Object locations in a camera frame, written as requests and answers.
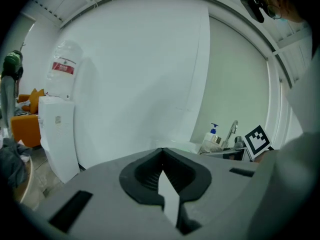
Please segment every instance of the metal faucet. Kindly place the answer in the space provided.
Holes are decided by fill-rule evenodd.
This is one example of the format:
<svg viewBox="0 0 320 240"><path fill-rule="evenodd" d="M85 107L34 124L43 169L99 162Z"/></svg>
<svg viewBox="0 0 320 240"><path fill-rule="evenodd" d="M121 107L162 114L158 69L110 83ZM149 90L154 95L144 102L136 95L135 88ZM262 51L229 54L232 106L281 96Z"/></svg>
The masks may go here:
<svg viewBox="0 0 320 240"><path fill-rule="evenodd" d="M226 149L228 147L230 136L231 136L231 134L236 133L237 128L238 128L238 120L234 120L234 122L229 130L229 133L226 136L226 139L222 142L221 148Z"/></svg>

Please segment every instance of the orange sofa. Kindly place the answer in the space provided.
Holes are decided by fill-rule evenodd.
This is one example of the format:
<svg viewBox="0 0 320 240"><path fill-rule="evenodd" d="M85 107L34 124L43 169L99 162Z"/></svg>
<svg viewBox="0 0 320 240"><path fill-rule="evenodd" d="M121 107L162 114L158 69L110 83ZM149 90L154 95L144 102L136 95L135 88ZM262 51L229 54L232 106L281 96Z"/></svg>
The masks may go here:
<svg viewBox="0 0 320 240"><path fill-rule="evenodd" d="M29 96L28 94L19 95L18 103L27 101ZM36 114L12 117L11 129L13 137L17 142L22 140L24 145L30 148L40 145L40 128Z"/></svg>

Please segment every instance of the tile floor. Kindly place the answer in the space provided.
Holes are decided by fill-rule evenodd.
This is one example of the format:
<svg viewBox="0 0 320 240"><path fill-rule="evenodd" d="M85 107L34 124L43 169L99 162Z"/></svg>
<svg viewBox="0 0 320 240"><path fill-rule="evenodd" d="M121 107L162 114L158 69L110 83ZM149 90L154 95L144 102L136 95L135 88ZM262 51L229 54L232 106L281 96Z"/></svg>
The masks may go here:
<svg viewBox="0 0 320 240"><path fill-rule="evenodd" d="M31 159L35 168L35 180L38 181L40 190L47 198L54 194L64 184L51 170L45 151L42 147L37 147L32 150Z"/></svg>

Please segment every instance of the black slot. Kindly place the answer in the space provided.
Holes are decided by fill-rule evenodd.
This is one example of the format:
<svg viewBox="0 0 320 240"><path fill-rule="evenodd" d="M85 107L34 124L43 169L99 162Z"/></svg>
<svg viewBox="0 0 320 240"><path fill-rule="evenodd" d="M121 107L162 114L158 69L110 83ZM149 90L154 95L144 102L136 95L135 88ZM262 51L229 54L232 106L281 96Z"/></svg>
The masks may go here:
<svg viewBox="0 0 320 240"><path fill-rule="evenodd" d="M246 177L252 177L255 172L252 170L245 170L245 169L240 169L240 168L231 168L229 170L229 172L234 173L234 174L239 174L242 176L246 176Z"/></svg>
<svg viewBox="0 0 320 240"><path fill-rule="evenodd" d="M78 191L49 221L52 226L67 233L76 218L93 194L86 191Z"/></svg>

